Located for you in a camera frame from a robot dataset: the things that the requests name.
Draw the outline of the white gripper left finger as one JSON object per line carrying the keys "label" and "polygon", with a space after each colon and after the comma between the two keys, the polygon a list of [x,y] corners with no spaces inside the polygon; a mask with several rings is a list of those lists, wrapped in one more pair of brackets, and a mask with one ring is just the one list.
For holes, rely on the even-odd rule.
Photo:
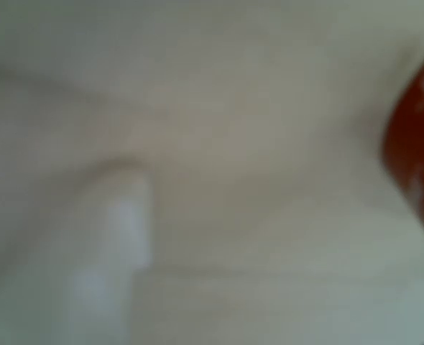
{"label": "white gripper left finger", "polygon": [[135,280],[152,261],[151,225],[143,172],[110,172],[85,189],[70,220],[65,344],[131,343]]}

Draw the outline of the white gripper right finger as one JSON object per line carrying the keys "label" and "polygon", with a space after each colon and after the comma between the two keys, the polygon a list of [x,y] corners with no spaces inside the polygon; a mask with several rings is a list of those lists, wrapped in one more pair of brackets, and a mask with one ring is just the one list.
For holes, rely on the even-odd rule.
{"label": "white gripper right finger", "polygon": [[137,279],[133,326],[135,344],[424,344],[424,272],[156,267]]}

